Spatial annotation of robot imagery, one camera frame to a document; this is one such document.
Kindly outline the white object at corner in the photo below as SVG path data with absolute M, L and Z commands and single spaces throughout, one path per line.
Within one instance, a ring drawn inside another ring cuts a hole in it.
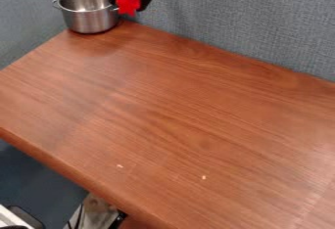
M 45 227 L 19 206 L 0 205 L 0 229 L 45 229 Z

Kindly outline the stainless steel pot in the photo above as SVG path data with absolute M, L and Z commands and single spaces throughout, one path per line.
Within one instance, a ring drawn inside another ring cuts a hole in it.
M 65 25 L 75 32 L 100 33 L 117 25 L 117 7 L 108 0 L 53 0 L 52 7 L 61 12 Z

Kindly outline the metal table leg frame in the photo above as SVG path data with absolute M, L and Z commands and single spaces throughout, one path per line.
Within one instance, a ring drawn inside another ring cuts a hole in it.
M 63 229 L 120 229 L 127 214 L 103 198 L 89 194 Z

